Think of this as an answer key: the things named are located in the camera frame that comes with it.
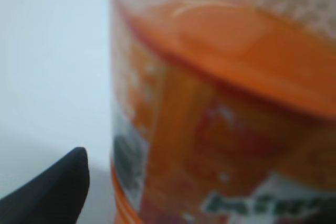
black object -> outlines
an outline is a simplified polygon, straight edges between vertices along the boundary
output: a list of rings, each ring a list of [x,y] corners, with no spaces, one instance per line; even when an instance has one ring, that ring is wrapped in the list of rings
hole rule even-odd
[[[75,224],[89,185],[87,152],[75,148],[0,200],[0,224]]]

